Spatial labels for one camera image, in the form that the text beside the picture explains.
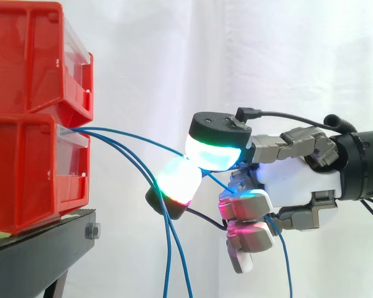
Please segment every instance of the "white backdrop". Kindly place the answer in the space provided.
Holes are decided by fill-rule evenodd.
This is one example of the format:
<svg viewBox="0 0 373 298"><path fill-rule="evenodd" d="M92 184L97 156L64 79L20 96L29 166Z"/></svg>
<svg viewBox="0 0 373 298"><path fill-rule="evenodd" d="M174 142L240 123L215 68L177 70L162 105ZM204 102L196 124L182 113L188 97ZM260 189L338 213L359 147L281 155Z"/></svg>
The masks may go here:
<svg viewBox="0 0 373 298"><path fill-rule="evenodd" d="M61 2L94 54L96 126L127 129L181 151L195 112L232 113L239 106L317 121L334 112L358 130L373 130L373 0ZM250 124L254 134L299 125ZM119 139L154 172L172 157ZM161 297L165 232L145 202L147 188L120 154L93 140L89 207L97 208L103 231L70 270L64 298ZM219 220L220 191L204 181L192 207ZM288 297L278 239L254 255L254 272L241 276L229 262L224 232L190 214L175 226L195 297ZM340 203L330 227L284 236L295 298L373 297L373 218L360 203ZM173 247L169 297L187 297Z"/></svg>

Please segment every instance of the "robotic hand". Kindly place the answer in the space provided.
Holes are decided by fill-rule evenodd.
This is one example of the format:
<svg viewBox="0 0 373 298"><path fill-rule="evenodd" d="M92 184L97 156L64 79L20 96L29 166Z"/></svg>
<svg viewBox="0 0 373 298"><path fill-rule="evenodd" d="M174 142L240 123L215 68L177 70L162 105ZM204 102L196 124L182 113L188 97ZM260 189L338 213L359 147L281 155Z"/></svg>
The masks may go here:
<svg viewBox="0 0 373 298"><path fill-rule="evenodd" d="M280 231L311 230L337 214L336 200L373 197L373 132L357 133L337 116L330 119L325 123L343 122L350 132L327 137L314 126L295 128L279 137L250 137L250 153L245 154L249 159L243 161L247 166L234 171L228 184L235 193L225 190L219 196L235 272L250 271L250 253L274 245L277 232L263 216L268 214ZM235 117L231 120L237 127L246 126ZM281 207L277 214L274 207Z"/></svg>
<svg viewBox="0 0 373 298"><path fill-rule="evenodd" d="M297 127L279 137L252 135L247 120L262 116L284 117L312 125ZM339 135L328 137L321 129ZM172 219L178 219L190 203L177 196L195 192L194 187L177 185L185 181L193 162L203 171L232 172L228 190L219 195L219 211L228 221L227 246L235 272L252 269L251 253L274 245L277 229L320 228L337 213L336 200L373 198L373 132L357 133L347 121L329 115L324 124L294 115L239 108L236 115L199 112L193 116L186 140L188 160L167 170L161 188ZM174 169L178 178L173 175ZM159 213L154 191L146 199ZM280 207L277 213L274 208Z"/></svg>

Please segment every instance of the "cable connector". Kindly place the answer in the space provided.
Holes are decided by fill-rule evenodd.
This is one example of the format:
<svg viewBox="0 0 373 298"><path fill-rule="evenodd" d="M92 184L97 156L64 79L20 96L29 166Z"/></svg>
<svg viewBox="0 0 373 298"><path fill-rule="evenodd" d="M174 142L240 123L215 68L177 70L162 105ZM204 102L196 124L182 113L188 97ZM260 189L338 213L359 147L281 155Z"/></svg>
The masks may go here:
<svg viewBox="0 0 373 298"><path fill-rule="evenodd" d="M234 222L232 220L228 223L226 237L235 250L245 253L259 253L275 245L275 240L265 222Z"/></svg>
<svg viewBox="0 0 373 298"><path fill-rule="evenodd" d="M256 110L251 107L238 107L235 118L240 122L246 123L247 120L261 118L261 116L261 110Z"/></svg>
<svg viewBox="0 0 373 298"><path fill-rule="evenodd" d="M272 203L268 194L262 189L235 192L220 196L219 213L223 219L254 220L272 212Z"/></svg>

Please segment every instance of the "red storage drawer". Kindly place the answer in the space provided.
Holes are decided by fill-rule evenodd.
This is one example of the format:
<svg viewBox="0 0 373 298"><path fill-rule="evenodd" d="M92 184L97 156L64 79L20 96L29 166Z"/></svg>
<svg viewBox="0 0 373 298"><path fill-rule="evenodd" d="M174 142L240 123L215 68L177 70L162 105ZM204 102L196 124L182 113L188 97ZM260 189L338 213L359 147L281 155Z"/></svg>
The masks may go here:
<svg viewBox="0 0 373 298"><path fill-rule="evenodd" d="M93 119L93 56L56 2L0 1L0 113Z"/></svg>
<svg viewBox="0 0 373 298"><path fill-rule="evenodd" d="M88 203L90 139L45 114L0 115L0 232L17 235Z"/></svg>

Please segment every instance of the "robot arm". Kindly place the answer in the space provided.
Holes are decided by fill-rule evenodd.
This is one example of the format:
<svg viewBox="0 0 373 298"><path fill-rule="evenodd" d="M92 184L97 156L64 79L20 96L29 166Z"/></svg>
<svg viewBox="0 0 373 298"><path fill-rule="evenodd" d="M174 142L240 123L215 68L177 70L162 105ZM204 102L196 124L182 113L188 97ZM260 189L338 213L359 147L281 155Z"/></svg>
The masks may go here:
<svg viewBox="0 0 373 298"><path fill-rule="evenodd" d="M237 117L229 119L251 130ZM249 138L238 161L247 166L234 171L228 184L235 193L223 191L218 206L228 220L228 253L237 273L252 269L250 253L274 245L277 233L264 215L280 231L311 230L337 214L336 200L373 197L373 132L347 126L350 132L333 137L314 126ZM277 214L274 207L281 207Z"/></svg>

